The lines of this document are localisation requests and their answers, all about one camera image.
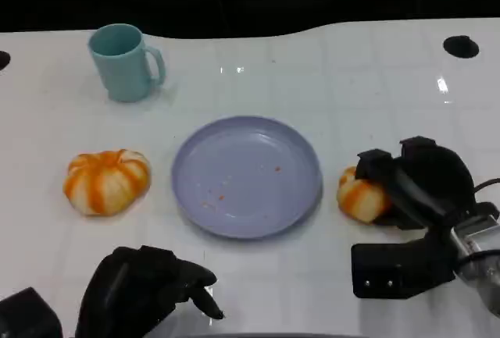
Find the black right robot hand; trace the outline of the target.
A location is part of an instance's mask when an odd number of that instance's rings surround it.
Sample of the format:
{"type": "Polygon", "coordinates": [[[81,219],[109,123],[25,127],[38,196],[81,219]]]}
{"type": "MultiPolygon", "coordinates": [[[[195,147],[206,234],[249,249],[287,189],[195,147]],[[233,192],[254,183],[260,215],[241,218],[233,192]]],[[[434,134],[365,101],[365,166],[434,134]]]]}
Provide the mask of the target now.
{"type": "Polygon", "coordinates": [[[473,178],[453,150],[416,136],[400,141],[401,154],[374,148],[358,154],[355,178],[380,187],[389,207],[376,226],[402,230],[454,225],[475,212],[473,178]]]}

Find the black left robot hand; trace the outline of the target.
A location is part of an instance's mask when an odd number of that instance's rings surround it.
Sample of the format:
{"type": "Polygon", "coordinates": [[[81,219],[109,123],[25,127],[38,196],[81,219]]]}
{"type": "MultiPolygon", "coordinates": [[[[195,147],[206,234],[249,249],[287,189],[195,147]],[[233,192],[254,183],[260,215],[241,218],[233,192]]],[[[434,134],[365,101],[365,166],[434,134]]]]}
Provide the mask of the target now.
{"type": "Polygon", "coordinates": [[[224,318],[206,290],[217,282],[207,268],[172,251],[118,247],[98,265],[82,298],[76,337],[143,337],[192,301],[205,315],[224,318]]]}

